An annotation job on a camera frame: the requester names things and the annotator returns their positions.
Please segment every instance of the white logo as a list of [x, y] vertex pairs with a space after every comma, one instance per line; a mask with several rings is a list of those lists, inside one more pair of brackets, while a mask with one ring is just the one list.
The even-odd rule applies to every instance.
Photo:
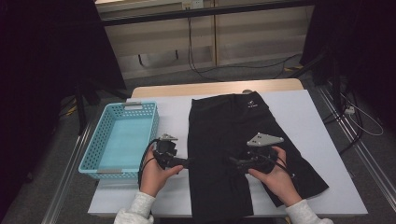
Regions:
[[254, 101], [250, 101], [250, 102], [247, 103], [247, 107], [249, 107], [249, 108], [252, 108], [252, 107], [255, 107], [255, 106], [257, 106], [257, 105], [254, 104]]

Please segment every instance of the handheld controller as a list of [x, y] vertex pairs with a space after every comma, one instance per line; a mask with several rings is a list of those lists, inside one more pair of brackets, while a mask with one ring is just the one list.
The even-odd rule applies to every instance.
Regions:
[[248, 160], [238, 160], [231, 157], [230, 162], [236, 165], [241, 174], [247, 174], [250, 168], [269, 174], [277, 161], [277, 152], [270, 146], [283, 141], [281, 137], [258, 133], [247, 142], [249, 146], [247, 154], [250, 158]]
[[169, 134], [163, 134], [157, 142], [156, 148], [153, 150], [154, 158], [157, 160], [161, 168], [172, 168], [177, 165], [183, 165], [185, 169], [189, 168], [191, 159], [177, 158], [176, 144], [172, 141], [177, 140]]

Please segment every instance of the person's left hand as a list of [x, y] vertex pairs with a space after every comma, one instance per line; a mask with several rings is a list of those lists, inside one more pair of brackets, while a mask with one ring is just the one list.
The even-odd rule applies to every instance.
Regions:
[[157, 193], [163, 188], [163, 186], [165, 186], [166, 180], [172, 175], [180, 172], [183, 169], [183, 166], [179, 165], [163, 170], [157, 160], [150, 160], [151, 158], [154, 158], [152, 153], [153, 148], [154, 146], [151, 145], [145, 158], [144, 164], [147, 165], [143, 170], [140, 191], [155, 198]]

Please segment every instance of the person's right hand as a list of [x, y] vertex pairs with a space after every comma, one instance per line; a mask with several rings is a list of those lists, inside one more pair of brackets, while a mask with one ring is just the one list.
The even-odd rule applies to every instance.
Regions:
[[[287, 162], [285, 150], [280, 147], [273, 147], [273, 149], [277, 151], [277, 156], [280, 158], [280, 160], [277, 160], [279, 164], [283, 164], [283, 161]], [[288, 173], [277, 165], [268, 175], [254, 169], [249, 169], [248, 172], [264, 183], [287, 207], [302, 200]]]

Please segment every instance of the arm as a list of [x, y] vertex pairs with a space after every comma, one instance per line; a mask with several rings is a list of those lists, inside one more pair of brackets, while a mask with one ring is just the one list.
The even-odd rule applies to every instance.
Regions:
[[177, 174], [183, 166], [175, 166], [171, 169], [163, 170], [157, 161], [151, 160], [153, 146], [148, 150], [145, 158], [145, 169], [143, 170], [140, 191], [134, 196], [134, 201], [128, 210], [121, 209], [114, 221], [115, 224], [138, 223], [149, 224], [154, 222], [154, 218], [149, 214], [151, 206], [155, 202], [155, 197], [163, 188], [166, 180]]
[[[277, 151], [277, 156], [280, 158], [277, 162], [286, 162], [286, 152], [280, 147], [273, 147], [273, 149]], [[281, 168], [275, 166], [268, 175], [254, 169], [249, 169], [248, 172], [264, 183], [286, 205], [286, 212], [294, 224], [332, 223], [329, 219], [318, 218], [306, 200], [298, 194], [289, 175]]]

